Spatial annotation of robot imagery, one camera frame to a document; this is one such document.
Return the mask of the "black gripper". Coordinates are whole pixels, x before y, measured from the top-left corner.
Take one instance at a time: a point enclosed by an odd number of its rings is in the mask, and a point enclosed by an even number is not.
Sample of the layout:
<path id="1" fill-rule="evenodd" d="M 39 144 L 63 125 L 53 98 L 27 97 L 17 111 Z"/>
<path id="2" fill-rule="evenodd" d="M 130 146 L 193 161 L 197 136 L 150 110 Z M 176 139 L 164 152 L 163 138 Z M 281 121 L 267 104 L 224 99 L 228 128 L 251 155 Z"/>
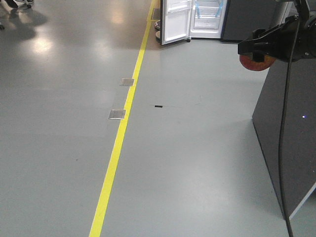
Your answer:
<path id="1" fill-rule="evenodd" d="M 238 54 L 255 62 L 263 62 L 265 55 L 283 62 L 315 59 L 316 17 L 303 20 L 294 15 L 268 30 L 257 29 L 238 44 Z"/>

